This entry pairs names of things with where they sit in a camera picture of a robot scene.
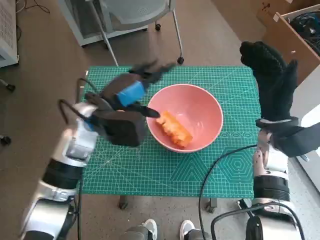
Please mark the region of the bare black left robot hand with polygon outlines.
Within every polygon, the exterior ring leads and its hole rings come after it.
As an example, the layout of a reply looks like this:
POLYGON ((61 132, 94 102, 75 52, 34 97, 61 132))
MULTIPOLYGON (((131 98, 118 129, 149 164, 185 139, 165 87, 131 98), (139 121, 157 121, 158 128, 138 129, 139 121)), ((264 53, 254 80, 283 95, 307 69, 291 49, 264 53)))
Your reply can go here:
POLYGON ((158 111, 141 105, 139 100, 145 96, 150 85, 160 81, 163 74, 168 73, 176 64, 168 63, 150 71, 156 63, 154 60, 136 65, 120 74, 103 88, 100 96, 116 111, 138 112, 144 117, 159 118, 158 111))

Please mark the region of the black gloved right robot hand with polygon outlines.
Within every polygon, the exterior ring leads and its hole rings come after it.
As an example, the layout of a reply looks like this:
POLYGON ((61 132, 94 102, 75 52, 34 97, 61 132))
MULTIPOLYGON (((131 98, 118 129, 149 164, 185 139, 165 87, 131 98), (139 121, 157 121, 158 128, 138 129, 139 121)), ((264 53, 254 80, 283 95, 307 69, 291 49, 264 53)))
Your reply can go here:
POLYGON ((261 118, 272 122, 289 120, 298 86, 298 62, 286 63, 275 48, 262 41, 244 41, 239 51, 240 61, 251 68, 258 85, 261 118))

